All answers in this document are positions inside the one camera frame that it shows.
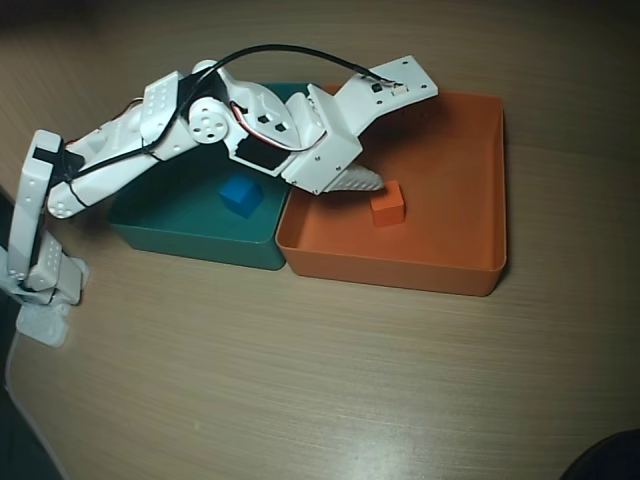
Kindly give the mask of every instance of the orange bin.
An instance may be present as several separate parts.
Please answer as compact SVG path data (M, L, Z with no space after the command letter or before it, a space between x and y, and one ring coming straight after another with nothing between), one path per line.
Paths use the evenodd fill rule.
M506 263L503 108L441 92L378 119L358 162L396 180L405 220L377 227L367 192L292 189L276 235L298 275L488 295Z

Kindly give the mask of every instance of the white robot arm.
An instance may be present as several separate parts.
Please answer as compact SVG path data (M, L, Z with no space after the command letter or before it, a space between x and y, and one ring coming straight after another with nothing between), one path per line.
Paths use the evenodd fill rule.
M266 50L319 56L357 73L334 96L308 85L306 95L296 93L283 103L268 88L235 80L223 68ZM0 286L23 310L35 308L40 316L78 303L88 269L67 257L48 232L38 235L42 208L56 218L71 217L200 144L224 142L231 159L316 195L382 188L377 174L353 163L362 151L358 136L376 118L437 93L411 56L368 70L304 47L262 45L219 62L202 61L189 75L161 78L121 115L76 141L65 144L59 135L38 131L22 171L8 255L0 257L6 263L6 273L0 265ZM23 333L60 344L65 312L58 333Z

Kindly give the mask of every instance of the green bin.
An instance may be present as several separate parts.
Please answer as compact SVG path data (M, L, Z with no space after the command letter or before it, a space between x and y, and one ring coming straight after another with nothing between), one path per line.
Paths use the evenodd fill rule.
M306 84L267 84L283 101ZM234 175L258 185L264 200L249 218L231 212L218 191ZM201 145L153 167L116 197L109 223L137 250L278 270L275 242L289 185L230 160L223 144Z

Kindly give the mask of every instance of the black cable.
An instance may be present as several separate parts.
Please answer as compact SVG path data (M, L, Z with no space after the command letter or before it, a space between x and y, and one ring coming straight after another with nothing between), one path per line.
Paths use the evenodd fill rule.
M348 68L350 70L353 70L356 73L359 73L359 74L361 74L361 75L363 75L365 77L370 77L370 78L372 78L372 79L374 79L376 81L379 81L379 82L382 82L382 83L390 83L390 84L394 83L392 80L388 80L388 79L386 79L384 77L381 77L380 75L378 75L376 73L373 73L368 68L365 68L365 67L363 67L361 65L358 65L356 63L353 63L353 62L349 62L349 61L344 60L344 59L342 59L340 57L336 57L335 55L331 55L330 53L326 53L326 52L323 52L321 50L316 50L316 49L313 49L313 48L301 47L299 45L285 45L285 44L279 44L279 43L271 43L271 44L265 44L265 45L255 45L253 47L243 48L242 50L238 50L237 52L234 52L234 53L231 53L231 54L227 55L222 60L219 60L218 62L216 62L215 65L212 65L212 66L207 67L204 70L202 70L202 74L200 75L198 80L196 80L196 82L194 83L191 92L189 93L189 95L187 95L187 97L182 102L182 104L173 111L173 114L169 118L169 121L167 122L167 125L164 127L162 132L160 132L160 135L158 136L158 138L156 140L151 142L149 145L142 146L140 148L136 148L135 150L131 150L131 151L126 152L126 153L121 153L120 155L116 155L115 157L107 158L106 160L104 160L104 161L102 161L102 162L100 162L98 164L95 164L95 165L92 165L90 167L87 167L84 170L81 170L81 171L77 172L76 175L74 176L74 178L84 177L85 175L89 175L90 173L93 173L93 172L95 172L97 170L100 170L100 169L102 169L104 167L108 167L109 165L113 165L114 163L118 163L118 162L121 162L123 160L127 160L127 159L135 157L136 155L139 155L139 154L151 155L152 150L155 150L155 148L158 147L162 143L162 141L166 138L166 136L168 135L169 131L171 130L171 127L173 126L173 124L176 122L176 120L178 119L178 117L182 113L182 110L184 110L190 104L191 100L193 100L193 96L198 91L198 86L200 86L200 84L209 75L211 75L212 73L216 72L220 68L224 67L228 63L233 62L234 60L237 60L237 59L239 59L241 57L244 57L244 56L247 56L247 55L251 55L253 53L259 53L259 52L292 52L292 53L302 53L304 55L311 55L313 57L322 58L322 59L327 60L329 62L336 63L336 64L338 64L338 65L340 65L342 67L345 67L345 68Z

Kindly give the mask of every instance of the wooden table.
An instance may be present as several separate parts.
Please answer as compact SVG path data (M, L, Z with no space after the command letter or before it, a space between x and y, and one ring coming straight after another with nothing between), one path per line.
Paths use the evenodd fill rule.
M148 81L180 61L169 39L230 42L233 12L257 25L243 45L272 39L257 4L214 3L159 8L155 43L142 7L99 33ZM487 298L354 285L136 252L80 219L61 237L92 278L66 344L20 338L9 372L71 478L554 479L637 427L636 44L628 19L546 3L346 2L322 32L310 15L337 5L279 4L278 40L415 52L441 86L504 98L508 271Z

